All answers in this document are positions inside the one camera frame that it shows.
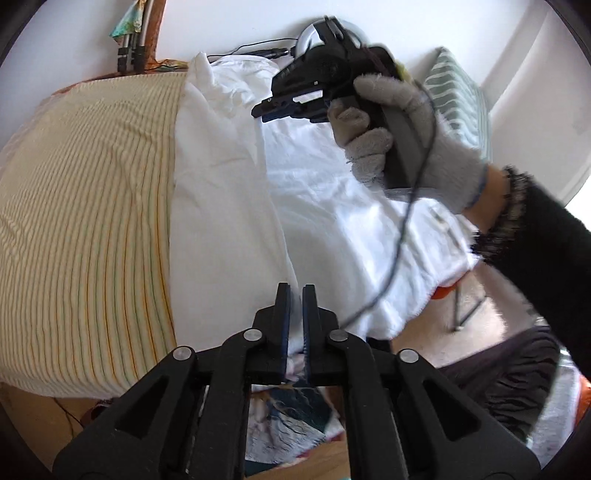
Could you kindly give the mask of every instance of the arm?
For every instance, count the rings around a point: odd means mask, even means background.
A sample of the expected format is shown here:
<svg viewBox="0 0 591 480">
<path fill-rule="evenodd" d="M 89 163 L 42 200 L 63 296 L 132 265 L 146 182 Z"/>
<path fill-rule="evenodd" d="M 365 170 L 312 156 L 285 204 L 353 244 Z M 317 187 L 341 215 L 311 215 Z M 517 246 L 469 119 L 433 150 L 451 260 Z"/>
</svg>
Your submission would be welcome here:
<svg viewBox="0 0 591 480">
<path fill-rule="evenodd" d="M 509 178 L 483 163 L 480 152 L 450 134 L 442 117 L 436 117 L 433 131 L 436 113 L 414 85 L 367 75 L 355 79 L 354 86 L 367 100 L 405 111 L 424 148 L 434 140 L 421 179 L 425 194 L 479 228 L 475 251 L 525 294 L 581 372 L 591 377 L 591 293 L 586 291 L 591 287 L 591 233 L 528 177 Z M 367 113 L 339 102 L 330 106 L 329 120 L 353 175 L 371 188 L 381 186 L 385 153 L 394 142 L 391 133 L 368 130 Z"/>
<path fill-rule="evenodd" d="M 465 216 L 483 233 L 494 230 L 508 192 L 504 173 L 490 167 L 483 194 Z M 591 233 L 533 181 L 525 183 L 524 193 L 514 237 L 486 262 L 524 293 L 591 377 Z"/>
</svg>

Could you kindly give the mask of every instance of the green striped pillow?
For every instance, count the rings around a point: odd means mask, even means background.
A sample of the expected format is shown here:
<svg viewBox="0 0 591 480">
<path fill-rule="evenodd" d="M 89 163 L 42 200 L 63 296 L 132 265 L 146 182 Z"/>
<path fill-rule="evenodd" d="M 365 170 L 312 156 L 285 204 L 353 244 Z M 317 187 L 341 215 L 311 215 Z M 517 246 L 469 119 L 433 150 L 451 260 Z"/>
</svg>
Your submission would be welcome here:
<svg viewBox="0 0 591 480">
<path fill-rule="evenodd" d="M 425 80 L 435 108 L 447 119 L 459 139 L 491 161 L 491 124 L 484 94 L 446 48 L 441 48 Z"/>
</svg>

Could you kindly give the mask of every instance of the chair leg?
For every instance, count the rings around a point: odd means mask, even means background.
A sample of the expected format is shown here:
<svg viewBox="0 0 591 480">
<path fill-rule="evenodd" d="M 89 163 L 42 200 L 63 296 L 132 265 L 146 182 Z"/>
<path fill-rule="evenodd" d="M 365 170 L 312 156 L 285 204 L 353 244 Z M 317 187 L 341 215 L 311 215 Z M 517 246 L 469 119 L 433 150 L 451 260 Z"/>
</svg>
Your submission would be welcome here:
<svg viewBox="0 0 591 480">
<path fill-rule="evenodd" d="M 480 306 L 486 300 L 486 294 L 478 301 L 476 304 L 470 309 L 468 313 L 466 313 L 463 317 L 460 317 L 460 299 L 462 298 L 461 292 L 461 285 L 462 283 L 458 283 L 456 286 L 456 291 L 454 292 L 454 305 L 453 305 L 453 331 L 459 332 L 464 328 L 464 325 L 468 320 L 472 318 L 472 316 L 476 313 L 476 311 L 480 308 Z"/>
</svg>

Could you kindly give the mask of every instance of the striped bedspread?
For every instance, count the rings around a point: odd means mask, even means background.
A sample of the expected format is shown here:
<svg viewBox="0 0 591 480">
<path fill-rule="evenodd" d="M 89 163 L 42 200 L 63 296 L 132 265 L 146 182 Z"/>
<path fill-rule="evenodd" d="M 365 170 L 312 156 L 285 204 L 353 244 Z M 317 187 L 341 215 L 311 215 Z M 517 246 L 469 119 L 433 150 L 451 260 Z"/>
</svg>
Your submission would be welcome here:
<svg viewBox="0 0 591 480">
<path fill-rule="evenodd" d="M 0 379 L 120 395 L 175 346 L 174 124 L 185 75 L 78 85 L 0 154 Z"/>
</svg>

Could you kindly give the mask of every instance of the gray glove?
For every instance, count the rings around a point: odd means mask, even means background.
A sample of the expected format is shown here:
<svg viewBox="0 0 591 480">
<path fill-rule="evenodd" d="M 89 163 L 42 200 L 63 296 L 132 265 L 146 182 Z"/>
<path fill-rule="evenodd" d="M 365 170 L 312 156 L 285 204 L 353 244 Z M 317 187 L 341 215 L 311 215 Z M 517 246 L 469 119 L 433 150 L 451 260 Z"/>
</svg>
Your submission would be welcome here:
<svg viewBox="0 0 591 480">
<path fill-rule="evenodd" d="M 417 130 L 423 145 L 421 151 L 426 152 L 431 141 L 433 115 L 437 115 L 436 139 L 419 195 L 439 200 L 453 213 L 461 213 L 476 203 L 486 183 L 486 164 L 478 150 L 463 145 L 447 121 L 433 112 L 423 91 L 409 83 L 373 74 L 356 78 L 354 86 L 369 101 L 405 111 Z M 394 143 L 392 134 L 385 128 L 368 131 L 369 115 L 356 108 L 346 108 L 340 100 L 331 103 L 328 117 L 335 141 L 345 149 L 355 178 L 371 189 L 381 188 L 385 154 Z M 423 157 L 412 161 L 422 162 Z M 406 199 L 408 189 L 389 190 L 386 194 Z"/>
</svg>

